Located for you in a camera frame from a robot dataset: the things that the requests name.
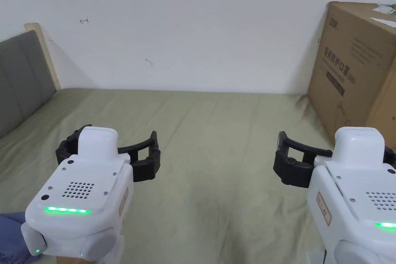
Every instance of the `green led light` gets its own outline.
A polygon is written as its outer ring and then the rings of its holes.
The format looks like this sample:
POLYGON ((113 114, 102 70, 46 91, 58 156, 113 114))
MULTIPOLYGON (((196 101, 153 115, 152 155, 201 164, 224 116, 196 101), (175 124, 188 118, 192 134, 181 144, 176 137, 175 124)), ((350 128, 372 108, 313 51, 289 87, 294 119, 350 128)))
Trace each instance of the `green led light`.
POLYGON ((396 229, 396 223, 390 223, 390 222, 382 222, 382 223, 376 223, 376 226, 382 227, 384 229, 396 229))
POLYGON ((90 213, 90 211, 87 211, 85 209, 55 208, 53 206, 46 206, 45 210, 47 210, 47 211, 60 211, 60 212, 66 212, 66 213, 90 213))

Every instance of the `green bedsheet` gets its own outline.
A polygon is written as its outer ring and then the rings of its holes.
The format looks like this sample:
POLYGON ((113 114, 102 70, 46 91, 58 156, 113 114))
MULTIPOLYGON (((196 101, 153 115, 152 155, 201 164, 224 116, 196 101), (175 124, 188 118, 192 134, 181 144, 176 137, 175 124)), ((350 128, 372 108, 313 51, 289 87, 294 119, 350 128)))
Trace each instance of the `green bedsheet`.
POLYGON ((305 96, 63 89, 0 139, 0 213, 26 209, 87 123, 117 130, 119 146, 158 132, 161 168, 135 184, 122 263, 302 264, 324 250, 306 189, 272 169, 280 130, 331 148, 305 96))

